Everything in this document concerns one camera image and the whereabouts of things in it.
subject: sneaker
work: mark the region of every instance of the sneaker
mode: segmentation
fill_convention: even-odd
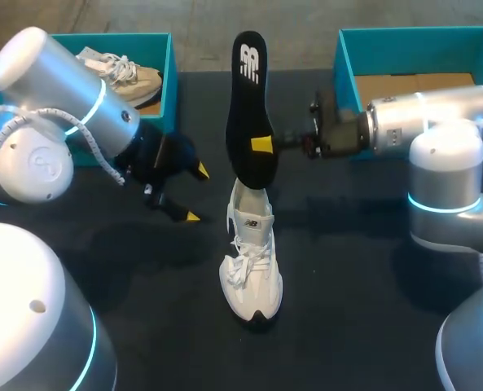
[[[77,59],[135,108],[161,92],[163,80],[160,72],[154,68],[141,67],[126,55],[119,57],[112,53],[101,54],[86,47],[77,55]]]
[[[248,322],[272,319],[281,305],[283,279],[275,258],[274,215],[266,191],[252,190],[236,179],[226,210],[233,240],[219,279],[228,304]]]

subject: shoe tongue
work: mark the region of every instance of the shoe tongue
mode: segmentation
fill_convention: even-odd
[[[87,68],[91,68],[96,72],[109,72],[112,68],[112,62],[104,63],[94,59],[85,59],[84,63]]]
[[[241,241],[262,247],[268,242],[274,216],[261,217],[256,214],[234,210],[235,225]]]

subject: shoe insole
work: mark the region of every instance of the shoe insole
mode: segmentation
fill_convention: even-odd
[[[232,48],[231,109],[226,123],[226,150],[238,179],[252,189],[274,180],[278,154],[266,113],[267,52],[263,37],[247,31]]]

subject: concrete floor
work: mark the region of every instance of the concrete floor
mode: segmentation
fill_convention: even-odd
[[[30,25],[171,32],[184,71],[229,69],[245,29],[266,39],[271,69],[291,69],[330,67],[338,29],[458,24],[483,24],[483,0],[0,0],[0,48]]]

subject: screw hole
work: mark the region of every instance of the screw hole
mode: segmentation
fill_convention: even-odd
[[[125,122],[130,122],[130,114],[127,111],[121,112],[121,119],[124,120]]]
[[[46,312],[46,305],[40,300],[33,300],[29,303],[29,308],[32,312],[37,314],[44,314]]]

